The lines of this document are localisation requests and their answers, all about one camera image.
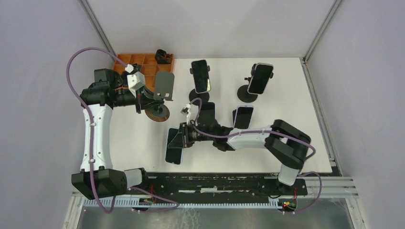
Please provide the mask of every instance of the phone holder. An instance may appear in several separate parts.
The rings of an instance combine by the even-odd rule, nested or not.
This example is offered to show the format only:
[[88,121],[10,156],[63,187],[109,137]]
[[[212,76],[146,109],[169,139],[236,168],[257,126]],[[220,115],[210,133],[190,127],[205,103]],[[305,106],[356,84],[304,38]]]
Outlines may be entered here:
[[[197,93],[195,91],[195,89],[192,89],[189,93],[189,100],[190,102],[195,99],[195,98],[200,98],[202,99],[202,102],[208,102],[208,100],[210,100],[210,94],[208,92],[204,92],[204,93]],[[199,103],[198,101],[194,101],[194,103],[192,103],[193,105],[198,106]]]
[[[252,70],[250,71],[250,77],[245,78],[245,80],[247,80],[248,82],[250,82],[250,80],[252,79],[252,76],[255,74],[255,67],[256,64],[253,64],[252,66]],[[244,103],[252,103],[257,99],[257,94],[250,94],[249,92],[247,92],[247,89],[249,87],[249,84],[247,85],[242,85],[239,87],[237,95],[240,101],[244,102]]]

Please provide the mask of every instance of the round black base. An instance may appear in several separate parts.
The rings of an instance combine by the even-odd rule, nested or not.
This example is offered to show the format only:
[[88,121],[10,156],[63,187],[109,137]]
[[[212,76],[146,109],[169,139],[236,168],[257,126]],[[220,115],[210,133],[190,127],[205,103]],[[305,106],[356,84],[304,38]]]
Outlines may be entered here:
[[[208,92],[205,92],[205,93],[196,93],[195,92],[195,89],[193,89],[192,91],[190,91],[190,94],[189,94],[189,100],[190,100],[190,102],[193,100],[193,99],[195,99],[195,98],[200,98],[200,99],[202,99],[202,102],[204,103],[204,102],[208,102],[208,100],[210,100],[210,94],[208,93]],[[198,101],[194,101],[194,103],[192,103],[192,104],[194,104],[194,105],[196,105],[196,106],[198,106],[199,104],[198,104]]]
[[249,94],[247,92],[248,85],[243,85],[238,89],[238,98],[244,103],[252,103],[257,99],[257,94]]

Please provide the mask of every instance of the cable connector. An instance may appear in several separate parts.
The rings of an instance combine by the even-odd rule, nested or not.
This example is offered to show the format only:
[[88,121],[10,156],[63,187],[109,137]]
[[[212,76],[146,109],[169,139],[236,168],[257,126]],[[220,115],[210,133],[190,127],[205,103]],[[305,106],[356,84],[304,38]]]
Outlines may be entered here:
[[133,71],[134,71],[134,66],[132,66],[131,64],[128,64],[128,65],[125,67],[125,71],[128,72],[128,73],[133,72]]

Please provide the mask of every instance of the smartphone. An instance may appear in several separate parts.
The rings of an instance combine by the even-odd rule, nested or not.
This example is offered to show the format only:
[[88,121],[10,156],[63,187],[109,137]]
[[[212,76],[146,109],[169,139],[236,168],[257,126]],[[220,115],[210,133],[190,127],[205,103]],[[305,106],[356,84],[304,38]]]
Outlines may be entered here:
[[181,158],[182,158],[182,155],[183,155],[183,149],[181,149],[181,148],[169,149],[168,145],[169,145],[169,142],[171,142],[174,139],[174,137],[176,136],[178,131],[179,131],[179,129],[177,129],[177,128],[170,128],[169,129],[169,132],[167,134],[166,156],[165,156],[166,162],[176,164],[176,165],[181,164]]
[[203,102],[198,116],[198,124],[210,124],[215,119],[215,103]]
[[191,62],[192,75],[194,77],[195,92],[205,93],[211,90],[208,65],[206,60]]
[[252,105],[240,105],[235,110],[234,128],[248,129],[253,114]]
[[250,94],[263,94],[274,67],[268,63],[258,63],[255,66],[255,72],[250,79],[247,92]]

